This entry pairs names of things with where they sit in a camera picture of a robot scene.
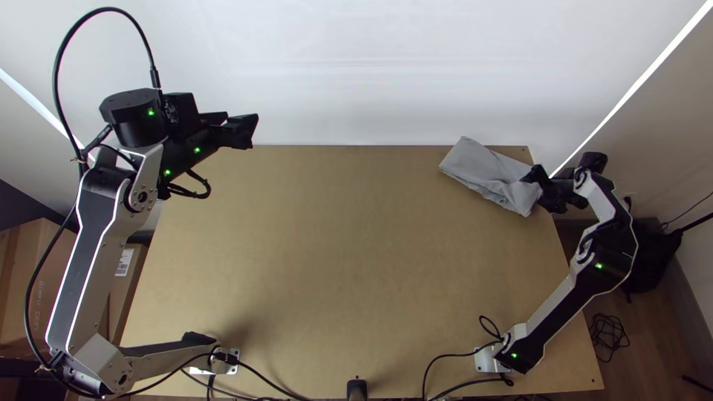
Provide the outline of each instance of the brown tabletop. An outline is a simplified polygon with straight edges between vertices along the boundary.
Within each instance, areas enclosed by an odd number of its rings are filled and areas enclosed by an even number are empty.
[[[537,206],[523,218],[440,173],[449,149],[220,150],[195,169],[210,198],[166,202],[122,345],[196,331],[240,348],[242,361],[306,397],[343,398],[357,375],[370,397],[420,397],[432,357],[491,339],[479,315],[504,332],[567,275],[550,215]],[[525,147],[492,149],[532,163]],[[432,368],[428,394],[484,377],[473,358],[446,359]],[[511,377],[511,388],[454,395],[603,388],[582,315],[528,375]],[[281,396],[244,369],[216,385]],[[177,374],[147,394],[204,397],[205,388]]]

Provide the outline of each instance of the cardboard box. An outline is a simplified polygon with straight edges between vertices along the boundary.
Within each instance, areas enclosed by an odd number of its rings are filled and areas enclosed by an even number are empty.
[[[138,244],[127,244],[119,260],[114,282],[109,293],[108,340],[116,345],[121,343],[124,326],[134,300],[136,286],[143,269],[143,262],[149,248]]]
[[[59,227],[38,219],[0,232],[0,357],[34,359],[25,338],[25,291],[35,266]],[[40,270],[31,295],[30,326],[35,343],[49,356],[45,331],[76,235],[65,230]],[[128,244],[117,263],[99,333],[118,345],[149,249]]]
[[[33,357],[25,338],[25,291],[59,226],[38,219],[0,232],[0,356]],[[44,336],[76,235],[65,230],[40,270],[30,299],[30,326],[45,351]]]

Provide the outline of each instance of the white wall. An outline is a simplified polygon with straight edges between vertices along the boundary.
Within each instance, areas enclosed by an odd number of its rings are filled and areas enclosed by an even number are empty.
[[[548,169],[593,130],[702,3],[117,2],[143,25],[164,88],[193,91],[204,111],[259,113],[257,143],[453,144],[465,134],[528,145]],[[77,18],[100,5],[6,4],[0,67],[51,106],[56,48]],[[104,97],[149,84],[146,69],[137,34],[119,16],[100,16],[78,32],[60,94],[80,139],[103,127],[97,106]],[[0,117],[5,132],[35,139],[8,110]],[[35,147],[27,160],[56,150]],[[27,186],[44,179],[7,170],[0,177]],[[46,204],[71,202],[63,192],[28,193]]]
[[[0,100],[0,178],[67,212],[79,183],[76,165],[69,162],[74,155],[69,141],[2,81]]]
[[[713,191],[712,38],[709,12],[582,149],[608,154],[605,175],[635,194],[635,215],[668,221]],[[671,228],[710,211],[713,197]],[[713,331],[713,221],[684,234],[677,258]]]

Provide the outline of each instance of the black bag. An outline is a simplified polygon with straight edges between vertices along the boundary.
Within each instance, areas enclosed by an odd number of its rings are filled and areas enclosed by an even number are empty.
[[[634,229],[634,235],[639,242],[639,250],[634,258],[631,273],[620,286],[626,293],[626,298],[630,303],[631,294],[645,293],[659,285],[666,267],[681,245],[683,233],[711,218],[713,218],[713,213],[709,213],[669,234],[652,229],[639,221],[634,221],[631,224]]]

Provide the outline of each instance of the barcode label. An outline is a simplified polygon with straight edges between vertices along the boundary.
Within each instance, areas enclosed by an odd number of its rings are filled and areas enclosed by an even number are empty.
[[[120,264],[119,268],[117,269],[117,274],[116,276],[120,277],[126,277],[128,274],[128,265],[127,264]]]
[[[121,252],[121,258],[119,259],[119,267],[117,272],[114,274],[119,277],[126,277],[128,275],[128,266],[131,264],[131,258],[134,256],[134,250],[123,250]]]

